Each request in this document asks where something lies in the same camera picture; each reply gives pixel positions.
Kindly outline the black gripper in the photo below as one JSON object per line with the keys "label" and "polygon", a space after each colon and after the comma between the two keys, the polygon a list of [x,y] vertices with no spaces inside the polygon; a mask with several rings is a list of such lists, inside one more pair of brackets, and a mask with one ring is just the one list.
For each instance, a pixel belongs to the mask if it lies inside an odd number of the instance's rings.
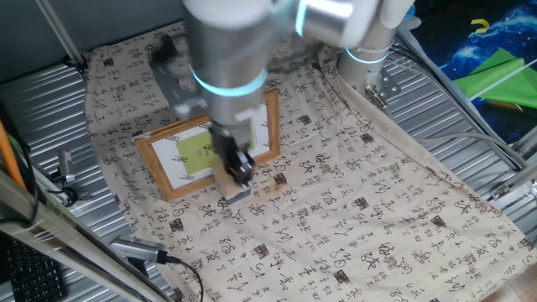
{"label": "black gripper", "polygon": [[209,127],[209,133],[216,154],[225,164],[226,172],[237,185],[250,187],[255,162],[246,153],[246,145],[238,143],[230,133],[216,123]]}

